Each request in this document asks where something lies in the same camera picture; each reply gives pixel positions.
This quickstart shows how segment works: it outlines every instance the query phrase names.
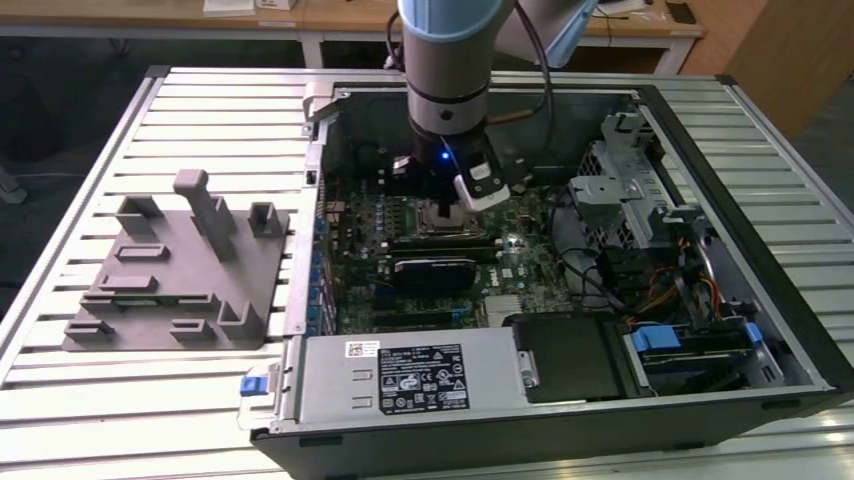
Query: motherboard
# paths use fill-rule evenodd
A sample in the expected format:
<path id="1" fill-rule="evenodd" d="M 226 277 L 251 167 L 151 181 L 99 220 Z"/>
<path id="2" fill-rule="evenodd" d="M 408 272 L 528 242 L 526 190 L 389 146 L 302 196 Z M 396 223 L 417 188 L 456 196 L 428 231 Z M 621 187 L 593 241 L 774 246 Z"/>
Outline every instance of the motherboard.
<path id="1" fill-rule="evenodd" d="M 488 327 L 490 306 L 508 303 L 516 313 L 573 309 L 548 187 L 480 214 L 365 186 L 338 195 L 327 219 L 339 334 Z"/>

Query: slotted metal surface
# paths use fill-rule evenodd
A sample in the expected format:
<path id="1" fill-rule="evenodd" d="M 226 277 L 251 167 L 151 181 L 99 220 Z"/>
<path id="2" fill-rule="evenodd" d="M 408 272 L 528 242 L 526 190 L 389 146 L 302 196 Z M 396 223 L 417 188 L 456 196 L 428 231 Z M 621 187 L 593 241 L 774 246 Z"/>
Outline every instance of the slotted metal surface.
<path id="1" fill-rule="evenodd" d="M 277 339 L 285 329 L 293 238 L 281 266 L 271 340 L 261 350 L 73 354 L 61 350 L 63 329 L 119 232 L 111 214 L 123 195 L 150 193 L 162 208 L 186 208 L 183 199 L 170 194 L 171 174 L 181 168 L 205 168 L 213 191 L 234 208 L 273 201 L 294 215 L 311 215 L 301 203 L 305 85 L 396 79 L 376 71 L 173 69 L 166 79 L 146 80 L 0 327 L 9 345 L 0 360 L 5 478 L 289 478 L 253 449 L 237 411 L 242 373 L 282 354 Z M 500 73 L 496 81 L 541 80 Z M 737 102 L 738 92 L 712 78 L 565 75 L 557 81 L 660 87 L 852 358 L 854 229 L 803 160 L 772 136 L 768 125 L 754 121 L 758 114 Z M 690 200 L 685 181 L 674 176 Z M 271 408 L 271 399 L 254 402 L 259 411 Z M 854 411 L 843 407 L 777 422 L 706 449 L 438 476 L 851 478 L 853 427 Z"/>

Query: barcode sticker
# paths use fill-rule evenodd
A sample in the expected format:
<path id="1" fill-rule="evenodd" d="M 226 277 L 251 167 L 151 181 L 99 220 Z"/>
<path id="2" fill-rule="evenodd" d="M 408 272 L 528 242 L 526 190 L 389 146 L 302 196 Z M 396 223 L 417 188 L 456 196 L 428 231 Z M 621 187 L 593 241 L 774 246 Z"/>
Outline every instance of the barcode sticker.
<path id="1" fill-rule="evenodd" d="M 347 342 L 345 346 L 345 357 L 347 358 L 377 357 L 380 341 Z"/>

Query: blue latch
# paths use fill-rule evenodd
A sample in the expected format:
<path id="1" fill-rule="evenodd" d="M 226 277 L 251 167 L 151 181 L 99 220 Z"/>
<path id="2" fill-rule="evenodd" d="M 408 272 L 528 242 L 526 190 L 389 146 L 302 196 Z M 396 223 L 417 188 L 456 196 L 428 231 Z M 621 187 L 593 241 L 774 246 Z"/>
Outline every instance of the blue latch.
<path id="1" fill-rule="evenodd" d="M 748 338 L 750 339 L 750 343 L 753 343 L 753 346 L 756 347 L 762 343 L 762 340 L 764 340 L 762 331 L 760 330 L 760 327 L 757 326 L 757 324 L 753 322 L 749 322 L 745 324 L 745 331 L 748 332 Z"/>
<path id="2" fill-rule="evenodd" d="M 641 327 L 636 333 L 632 334 L 632 342 L 636 344 L 636 350 L 638 352 L 680 348 L 682 346 L 677 331 L 668 325 Z"/>
<path id="3" fill-rule="evenodd" d="M 318 235 L 326 235 L 326 220 L 321 217 L 315 218 L 315 233 Z"/>
<path id="4" fill-rule="evenodd" d="M 246 376 L 241 379 L 241 396 L 257 397 L 267 395 L 267 377 Z"/>

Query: power supply label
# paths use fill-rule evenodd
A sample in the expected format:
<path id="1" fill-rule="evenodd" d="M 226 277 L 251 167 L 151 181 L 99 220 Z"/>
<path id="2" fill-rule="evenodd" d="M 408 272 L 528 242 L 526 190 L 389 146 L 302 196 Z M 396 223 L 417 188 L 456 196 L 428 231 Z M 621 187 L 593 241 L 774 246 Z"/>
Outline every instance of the power supply label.
<path id="1" fill-rule="evenodd" d="M 380 350 L 380 409 L 386 415 L 469 408 L 460 344 Z"/>

